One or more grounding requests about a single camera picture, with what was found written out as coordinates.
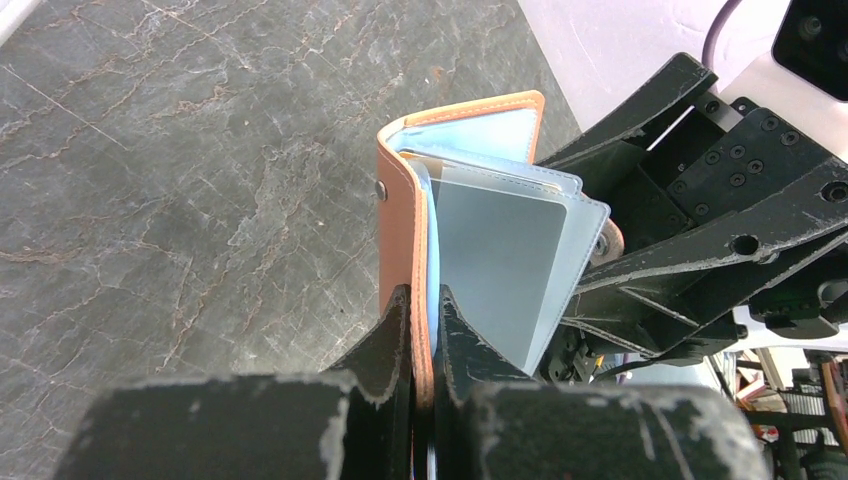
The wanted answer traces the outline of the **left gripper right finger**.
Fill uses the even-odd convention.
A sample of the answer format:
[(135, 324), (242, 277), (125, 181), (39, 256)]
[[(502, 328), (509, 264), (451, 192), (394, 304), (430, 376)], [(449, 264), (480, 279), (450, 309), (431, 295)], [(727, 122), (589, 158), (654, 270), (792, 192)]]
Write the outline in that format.
[(750, 426), (689, 386), (548, 384), (503, 358), (439, 294), (439, 479), (765, 479)]

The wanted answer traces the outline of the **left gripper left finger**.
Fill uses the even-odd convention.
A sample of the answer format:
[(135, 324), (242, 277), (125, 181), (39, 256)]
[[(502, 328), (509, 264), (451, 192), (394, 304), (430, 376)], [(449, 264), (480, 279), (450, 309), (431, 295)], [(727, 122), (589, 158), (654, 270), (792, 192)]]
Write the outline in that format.
[(138, 380), (87, 410), (58, 479), (408, 479), (410, 289), (318, 373)]

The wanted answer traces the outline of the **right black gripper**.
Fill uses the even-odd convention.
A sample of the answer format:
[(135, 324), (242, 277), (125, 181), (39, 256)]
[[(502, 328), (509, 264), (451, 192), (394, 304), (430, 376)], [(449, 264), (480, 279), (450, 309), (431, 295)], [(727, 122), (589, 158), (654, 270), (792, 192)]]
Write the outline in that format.
[(545, 380), (587, 380), (596, 359), (619, 353), (697, 362), (747, 335), (741, 306), (791, 340), (846, 323), (846, 163), (746, 98), (700, 97), (717, 80), (677, 53), (540, 162), (608, 203), (625, 243), (580, 281)]

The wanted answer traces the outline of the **tan leather card holder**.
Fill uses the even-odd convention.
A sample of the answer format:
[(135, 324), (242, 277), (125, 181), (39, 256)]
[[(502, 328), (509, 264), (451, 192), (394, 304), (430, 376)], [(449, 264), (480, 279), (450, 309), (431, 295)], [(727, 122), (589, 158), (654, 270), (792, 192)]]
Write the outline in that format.
[(420, 408), (435, 396), (442, 286), (531, 374), (584, 271), (624, 252), (610, 207), (579, 176), (534, 164), (544, 106), (528, 90), (412, 113), (377, 133), (379, 295), (411, 289)]

